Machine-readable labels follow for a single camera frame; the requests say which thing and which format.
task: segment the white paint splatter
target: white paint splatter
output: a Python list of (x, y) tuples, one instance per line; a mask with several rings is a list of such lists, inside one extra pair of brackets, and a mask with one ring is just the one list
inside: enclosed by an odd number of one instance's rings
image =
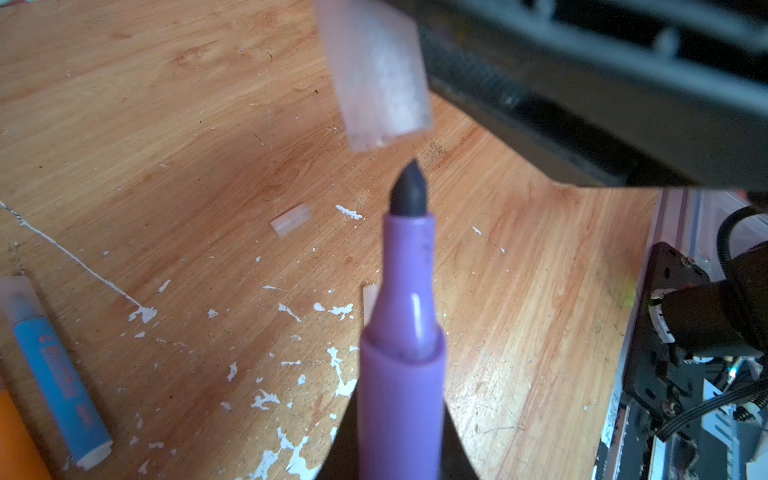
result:
[(341, 315), (341, 318), (339, 319), (339, 321), (343, 322), (344, 318), (346, 317), (346, 314), (352, 312), (353, 306), (354, 306), (353, 303), (350, 303), (347, 306), (334, 306), (331, 310), (328, 310), (328, 312), (336, 316)]
[(231, 382), (235, 375), (237, 375), (237, 362), (230, 365), (230, 374), (227, 375), (227, 381)]
[(133, 322), (139, 315), (141, 315), (142, 323), (149, 323), (155, 316), (157, 316), (157, 310), (155, 308), (139, 306), (135, 312), (128, 316), (128, 321)]
[(61, 245), (59, 245), (59, 244), (58, 244), (58, 242), (57, 242), (56, 240), (54, 240), (54, 239), (50, 238), (50, 237), (49, 237), (48, 235), (46, 235), (45, 233), (42, 233), (42, 231), (40, 231), (40, 230), (38, 230), (38, 229), (34, 228), (34, 227), (33, 227), (33, 226), (32, 226), (32, 225), (31, 225), (31, 224), (30, 224), (30, 223), (29, 223), (27, 220), (24, 220), (24, 219), (22, 218), (22, 216), (21, 216), (21, 215), (19, 215), (19, 214), (16, 212), (16, 210), (13, 210), (12, 208), (10, 208), (8, 205), (6, 205), (5, 203), (3, 203), (2, 201), (0, 201), (0, 207), (1, 207), (1, 208), (5, 208), (7, 211), (11, 212), (11, 214), (12, 214), (14, 217), (16, 217), (16, 220), (18, 220), (18, 221), (19, 221), (19, 226), (21, 226), (21, 227), (26, 227), (26, 228), (28, 228), (29, 230), (32, 230), (33, 232), (35, 232), (37, 235), (40, 235), (41, 237), (45, 238), (47, 241), (49, 241), (49, 242), (53, 243), (53, 244), (54, 244), (54, 245), (55, 245), (55, 246), (56, 246), (56, 247), (57, 247), (59, 250), (61, 250), (61, 251), (62, 251), (62, 252), (64, 252), (64, 253), (65, 253), (65, 254), (66, 254), (68, 257), (70, 257), (71, 259), (73, 259), (73, 260), (74, 260), (74, 261), (75, 261), (75, 262), (76, 262), (78, 265), (82, 266), (82, 267), (83, 267), (83, 268), (84, 268), (84, 269), (85, 269), (85, 270), (86, 270), (88, 273), (90, 273), (91, 275), (95, 276), (95, 277), (96, 277), (97, 279), (99, 279), (99, 281), (101, 281), (101, 282), (102, 282), (104, 285), (106, 285), (106, 286), (110, 287), (110, 288), (111, 288), (111, 289), (112, 289), (114, 292), (116, 292), (116, 293), (118, 293), (118, 294), (122, 295), (122, 296), (123, 296), (123, 297), (124, 297), (126, 300), (130, 301), (130, 302), (131, 302), (131, 303), (133, 303), (135, 306), (137, 306), (137, 307), (138, 307), (138, 310), (136, 310), (135, 312), (133, 312), (133, 313), (132, 313), (132, 314), (131, 314), (131, 315), (128, 317), (128, 320), (129, 320), (129, 321), (130, 321), (130, 320), (133, 320), (133, 319), (135, 319), (137, 315), (141, 314), (141, 321), (142, 321), (142, 322), (144, 322), (144, 323), (147, 323), (147, 322), (149, 322), (150, 320), (152, 320), (152, 319), (153, 319), (153, 318), (154, 318), (154, 317), (157, 315), (157, 310), (155, 310), (154, 308), (147, 308), (147, 307), (145, 307), (145, 306), (142, 306), (142, 305), (141, 305), (141, 304), (140, 304), (140, 303), (139, 303), (139, 302), (138, 302), (138, 301), (137, 301), (137, 300), (136, 300), (134, 297), (132, 297), (132, 296), (128, 295), (127, 293), (125, 293), (125, 292), (124, 292), (123, 290), (121, 290), (121, 289), (120, 289), (120, 288), (119, 288), (117, 285), (115, 285), (115, 284), (114, 284), (114, 282), (110, 282), (109, 280), (106, 280), (104, 277), (102, 277), (102, 276), (101, 276), (101, 275), (99, 275), (98, 273), (94, 272), (94, 271), (93, 271), (93, 270), (92, 270), (92, 269), (91, 269), (91, 268), (90, 268), (88, 265), (86, 265), (85, 263), (83, 263), (83, 261), (82, 261), (82, 260), (80, 260), (80, 259), (79, 259), (79, 258), (77, 258), (75, 255), (73, 255), (73, 254), (72, 254), (72, 253), (71, 253), (69, 250), (67, 250), (67, 249), (65, 249), (64, 247), (62, 247)]
[(250, 408), (255, 407), (262, 410), (269, 410), (270, 407), (265, 407), (265, 403), (276, 403), (278, 405), (280, 404), (280, 400), (277, 399), (277, 395), (274, 393), (267, 393), (261, 390), (261, 395), (253, 397), (253, 404), (250, 406)]
[(250, 480), (256, 480), (256, 478), (261, 478), (261, 480), (269, 480), (270, 468), (272, 468), (272, 465), (275, 465), (275, 462), (277, 462), (277, 457), (280, 456), (280, 452), (282, 450), (282, 447), (277, 452), (264, 450), (264, 453), (261, 455), (261, 463), (258, 467), (256, 467), (256, 471), (250, 474)]
[(336, 392), (333, 396), (352, 396), (352, 392), (357, 385), (357, 379), (351, 379), (347, 383), (344, 383), (341, 377), (341, 359), (338, 357), (339, 349), (336, 347), (330, 347), (326, 349), (329, 355), (331, 355), (331, 368), (336, 369), (336, 375), (339, 377), (339, 386), (336, 387)]
[(342, 214), (345, 214), (346, 216), (353, 218), (354, 220), (360, 220), (362, 218), (362, 215), (358, 214), (356, 211), (347, 210), (341, 205), (336, 205), (336, 209)]
[(301, 319), (298, 316), (294, 315), (294, 313), (290, 311), (290, 308), (283, 305), (282, 303), (277, 304), (277, 310), (279, 312), (286, 312), (288, 313), (288, 315), (291, 315), (293, 318), (295, 318), (297, 322), (301, 322)]

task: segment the black cable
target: black cable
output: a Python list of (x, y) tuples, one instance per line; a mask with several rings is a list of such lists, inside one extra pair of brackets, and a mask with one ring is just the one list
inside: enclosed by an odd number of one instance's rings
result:
[(717, 259), (720, 261), (720, 267), (725, 273), (725, 277), (728, 278), (728, 264), (730, 263), (730, 234), (733, 232), (733, 228), (741, 220), (752, 217), (753, 215), (759, 215), (762, 212), (756, 207), (749, 205), (748, 207), (740, 208), (723, 220), (720, 228), (717, 229)]
[(721, 406), (728, 405), (730, 403), (738, 402), (743, 399), (752, 398), (753, 395), (759, 392), (768, 391), (768, 378), (759, 380), (755, 383), (751, 383), (740, 389), (731, 390), (723, 395), (716, 396), (712, 399), (702, 402), (691, 409), (686, 410), (674, 419), (663, 424), (657, 431), (656, 436), (662, 441), (666, 442), (677, 430), (680, 430), (687, 423), (692, 422), (695, 419), (699, 419), (705, 416), (709, 412), (713, 412)]

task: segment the black machine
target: black machine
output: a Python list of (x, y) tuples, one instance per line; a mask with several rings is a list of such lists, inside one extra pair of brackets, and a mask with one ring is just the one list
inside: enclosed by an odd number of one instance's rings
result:
[(740, 422), (757, 424), (768, 406), (768, 242), (732, 259), (729, 238), (758, 213), (745, 207), (720, 226), (719, 282), (671, 245), (652, 246), (597, 480), (746, 478)]
[(386, 1), (430, 88), (553, 180), (768, 191), (762, 0)]

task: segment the wood grain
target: wood grain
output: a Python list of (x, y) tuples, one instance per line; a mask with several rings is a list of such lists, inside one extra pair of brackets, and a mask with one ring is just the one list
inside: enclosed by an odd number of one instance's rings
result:
[[(33, 279), (115, 440), (94, 471), (61, 471), (2, 324), (0, 374), (59, 478), (141, 478), (147, 460), (150, 478), (249, 478), (278, 427), (320, 465), (348, 400), (326, 349), (356, 378), (362, 286), (414, 156), (439, 219), (445, 397), (478, 473), (591, 474), (655, 192), (554, 184), (438, 98), (433, 132), (351, 154), (307, 0), (41, 0), (0, 9), (0, 42), (0, 200), (157, 309), (128, 322), (134, 304), (0, 210), (0, 274)], [(278, 239), (270, 220), (301, 203), (313, 218)], [(252, 408), (261, 389), (280, 404)], [(269, 478), (295, 478), (290, 456)]]

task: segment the black plastic part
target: black plastic part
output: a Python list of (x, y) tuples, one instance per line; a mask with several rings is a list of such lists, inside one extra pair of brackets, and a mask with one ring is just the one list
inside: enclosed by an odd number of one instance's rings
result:
[(730, 281), (748, 318), (748, 335), (768, 352), (768, 243), (749, 249), (730, 261)]
[[(469, 463), (462, 441), (453, 424), (448, 406), (445, 406), (445, 420), (442, 431), (442, 456), (440, 458), (440, 480), (478, 480), (472, 464)], [(316, 480), (356, 480), (358, 478), (357, 452), (357, 390), (352, 394), (344, 412), (336, 440), (316, 476)]]
[(727, 280), (668, 293), (661, 311), (675, 344), (690, 355), (763, 355), (742, 334), (748, 322)]
[[(621, 405), (630, 406), (630, 417), (622, 443), (618, 480), (646, 478), (656, 430), (667, 420), (701, 404), (703, 381), (706, 379), (717, 386), (723, 375), (725, 365), (721, 361), (704, 365), (686, 362), (686, 353), (674, 344), (662, 343), (650, 321), (647, 306), (655, 290), (679, 290), (710, 282), (704, 271), (683, 259), (679, 251), (664, 242), (650, 249), (624, 370)], [(681, 478), (727, 477), (726, 447), (702, 430), (699, 421), (680, 429), (667, 442), (667, 447), (670, 446), (672, 449), (693, 446), (694, 454), (698, 453), (693, 461), (687, 451), (672, 455), (679, 463), (667, 467), (671, 472), (684, 473)], [(598, 471), (604, 469), (605, 462), (598, 465)]]
[(554, 180), (768, 190), (762, 7), (386, 1), (422, 28), (432, 89)]
[(427, 182), (414, 159), (402, 169), (389, 195), (389, 213), (398, 217), (427, 214)]

